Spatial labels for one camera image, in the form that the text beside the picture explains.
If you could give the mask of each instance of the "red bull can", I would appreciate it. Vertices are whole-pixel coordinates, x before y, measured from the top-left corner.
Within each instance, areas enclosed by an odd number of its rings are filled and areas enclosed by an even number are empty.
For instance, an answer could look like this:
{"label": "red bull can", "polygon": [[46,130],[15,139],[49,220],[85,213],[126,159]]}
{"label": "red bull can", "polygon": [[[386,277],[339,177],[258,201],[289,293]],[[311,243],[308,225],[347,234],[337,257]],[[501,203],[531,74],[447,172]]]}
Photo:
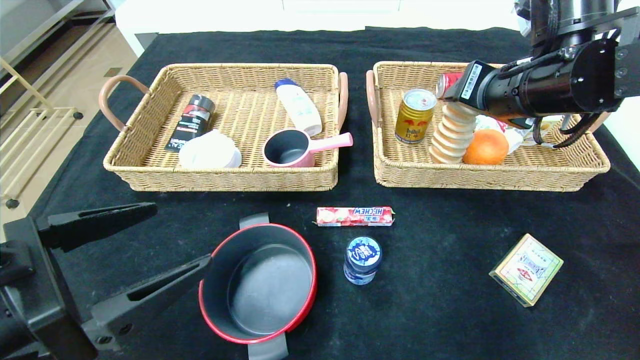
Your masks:
{"label": "red bull can", "polygon": [[462,78],[464,72],[445,72],[438,77],[438,83],[436,84],[436,97],[438,99],[444,98],[444,93],[456,83],[459,78]]}
{"label": "red bull can", "polygon": [[433,118],[436,97],[428,90],[407,91],[400,103],[396,121],[396,138],[403,143],[419,143],[424,140],[427,126]]}

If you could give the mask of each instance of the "pot handle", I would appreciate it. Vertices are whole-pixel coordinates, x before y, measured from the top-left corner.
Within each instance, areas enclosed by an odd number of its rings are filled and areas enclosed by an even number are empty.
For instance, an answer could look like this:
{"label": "pot handle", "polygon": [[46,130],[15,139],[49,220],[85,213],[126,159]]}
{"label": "pot handle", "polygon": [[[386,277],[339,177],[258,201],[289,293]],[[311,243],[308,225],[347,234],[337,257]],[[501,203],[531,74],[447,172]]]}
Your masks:
{"label": "pot handle", "polygon": [[268,224],[269,223],[269,213],[259,213],[249,215],[240,219],[240,229],[244,229],[245,227],[250,227],[257,224]]}
{"label": "pot handle", "polygon": [[249,360],[281,360],[289,355],[284,332],[271,340],[249,344],[247,347]]}

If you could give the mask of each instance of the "can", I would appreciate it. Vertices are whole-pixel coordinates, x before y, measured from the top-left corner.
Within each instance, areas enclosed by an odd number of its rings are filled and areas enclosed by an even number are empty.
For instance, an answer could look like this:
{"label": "can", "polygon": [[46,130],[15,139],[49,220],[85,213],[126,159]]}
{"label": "can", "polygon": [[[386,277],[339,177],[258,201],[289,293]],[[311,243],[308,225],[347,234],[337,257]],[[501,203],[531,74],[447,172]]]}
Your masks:
{"label": "can", "polygon": [[427,126],[433,118],[436,97],[428,90],[407,91],[400,103],[396,121],[396,138],[403,143],[419,143],[424,140]]}
{"label": "can", "polygon": [[374,238],[358,236],[349,241],[344,254],[344,276],[356,285],[369,284],[382,262],[382,249]]}
{"label": "can", "polygon": [[438,83],[436,84],[436,98],[443,99],[444,93],[456,83],[459,78],[462,78],[464,72],[445,72],[438,77]]}

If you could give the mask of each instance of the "bottle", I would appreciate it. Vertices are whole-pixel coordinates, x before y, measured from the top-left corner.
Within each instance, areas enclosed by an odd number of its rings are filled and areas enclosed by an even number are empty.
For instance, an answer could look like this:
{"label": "bottle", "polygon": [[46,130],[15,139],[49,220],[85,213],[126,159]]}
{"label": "bottle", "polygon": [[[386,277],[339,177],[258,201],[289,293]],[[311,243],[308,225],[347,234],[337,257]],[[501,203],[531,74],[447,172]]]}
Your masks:
{"label": "bottle", "polygon": [[209,125],[209,117],[215,109],[216,106],[208,97],[198,94],[191,96],[164,149],[179,152],[187,141],[204,134]]}
{"label": "bottle", "polygon": [[344,254],[344,276],[356,285],[369,284],[376,276],[381,261],[382,249],[374,238],[353,238]]}
{"label": "bottle", "polygon": [[289,78],[276,81],[274,86],[278,99],[284,105],[296,129],[306,132],[309,136],[319,134],[322,131],[322,121],[309,95]]}

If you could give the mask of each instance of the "small water bottle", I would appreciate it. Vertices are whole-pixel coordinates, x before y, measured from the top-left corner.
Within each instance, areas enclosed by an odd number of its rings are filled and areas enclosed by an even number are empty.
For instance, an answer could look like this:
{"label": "small water bottle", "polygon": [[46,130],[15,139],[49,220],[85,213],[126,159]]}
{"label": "small water bottle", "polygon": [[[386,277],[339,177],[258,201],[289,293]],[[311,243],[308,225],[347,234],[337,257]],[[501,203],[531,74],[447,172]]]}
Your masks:
{"label": "small water bottle", "polygon": [[368,236],[352,239],[344,254],[344,276],[356,285],[369,284],[382,262],[382,249]]}
{"label": "small water bottle", "polygon": [[295,81],[285,78],[274,84],[278,99],[298,130],[314,136],[322,131],[320,113],[311,98]]}

